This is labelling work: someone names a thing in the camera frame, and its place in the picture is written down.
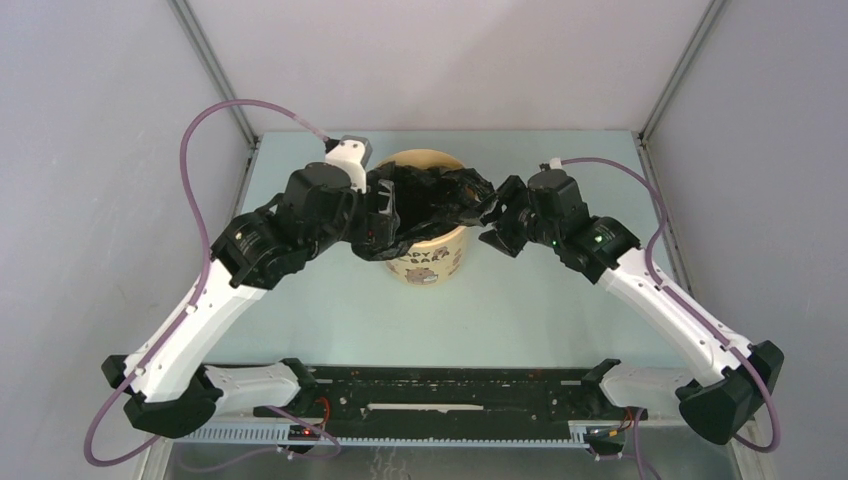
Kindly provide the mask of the yellow capybara trash bin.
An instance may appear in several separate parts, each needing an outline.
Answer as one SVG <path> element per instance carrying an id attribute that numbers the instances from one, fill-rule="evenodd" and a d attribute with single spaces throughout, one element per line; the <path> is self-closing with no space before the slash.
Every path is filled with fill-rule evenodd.
<path id="1" fill-rule="evenodd" d="M 453 156 L 431 149 L 401 151 L 384 159 L 380 166 L 392 162 L 419 169 L 438 167 L 457 170 L 465 167 Z M 384 265 L 395 279 L 405 285 L 440 285 L 459 269 L 467 244 L 468 230 L 458 226 L 443 235 L 414 244 L 404 256 L 384 261 Z"/>

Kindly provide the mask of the black trash bag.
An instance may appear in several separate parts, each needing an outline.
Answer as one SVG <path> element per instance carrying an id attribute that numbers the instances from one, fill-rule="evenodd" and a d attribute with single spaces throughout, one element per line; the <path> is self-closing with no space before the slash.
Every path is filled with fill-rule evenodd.
<path id="1" fill-rule="evenodd" d="M 394 242 L 374 240 L 367 245 L 351 245 L 352 252 L 366 261 L 392 260 L 404 256 L 419 242 L 443 235 L 458 226 L 481 226 L 494 200 L 495 187 L 476 170 L 419 169 L 384 164 L 367 174 L 369 224 L 374 231 L 376 191 L 379 179 L 395 184 L 400 226 Z"/>

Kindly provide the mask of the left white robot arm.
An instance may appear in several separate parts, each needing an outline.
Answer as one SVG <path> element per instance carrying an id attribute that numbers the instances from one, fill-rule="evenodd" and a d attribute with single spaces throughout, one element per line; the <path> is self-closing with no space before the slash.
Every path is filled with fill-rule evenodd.
<path id="1" fill-rule="evenodd" d="M 185 305 L 149 344 L 103 363 L 109 383 L 128 397 L 124 411 L 130 424 L 177 439 L 224 413 L 259 407 L 282 407 L 297 417 L 311 412 L 316 382 L 300 361 L 227 367 L 208 364 L 206 356 L 284 277 L 338 242 L 387 247 L 399 223 L 390 180 L 374 178 L 357 189 L 331 164 L 296 170 L 284 191 L 227 225 Z"/>

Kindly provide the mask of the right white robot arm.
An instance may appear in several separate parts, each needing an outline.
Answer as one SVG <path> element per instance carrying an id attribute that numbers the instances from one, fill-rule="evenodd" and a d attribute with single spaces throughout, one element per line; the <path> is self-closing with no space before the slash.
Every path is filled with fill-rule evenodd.
<path id="1" fill-rule="evenodd" d="M 480 240 L 517 257 L 526 244 L 552 249 L 559 261 L 634 311 L 673 347 L 687 371 L 639 370 L 615 363 L 581 392 L 585 411 L 606 418 L 622 407 L 676 409 L 703 439 L 723 445 L 772 393 L 785 361 L 771 341 L 752 343 L 724 325 L 648 257 L 621 222 L 590 214 L 575 179 L 562 169 L 528 181 L 507 180 L 486 198 Z"/>

